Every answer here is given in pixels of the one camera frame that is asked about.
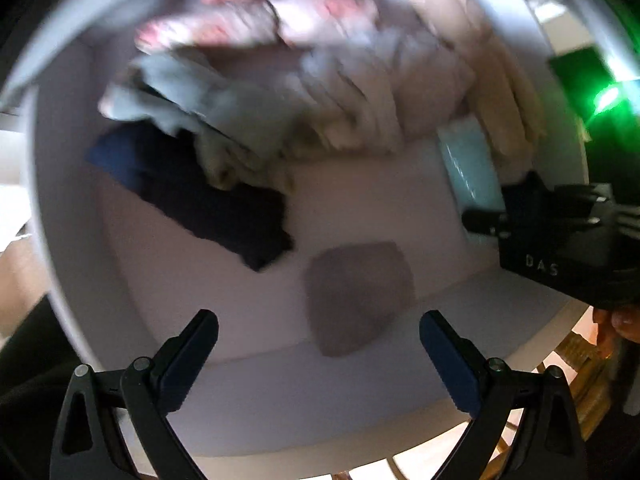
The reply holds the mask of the person's right hand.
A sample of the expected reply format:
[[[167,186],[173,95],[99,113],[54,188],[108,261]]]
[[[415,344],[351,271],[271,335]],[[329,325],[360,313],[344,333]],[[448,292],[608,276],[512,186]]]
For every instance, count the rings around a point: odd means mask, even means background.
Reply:
[[[597,345],[609,346],[618,337],[635,344],[640,341],[640,313],[637,306],[623,306],[613,311],[594,309],[592,320],[598,326]]]

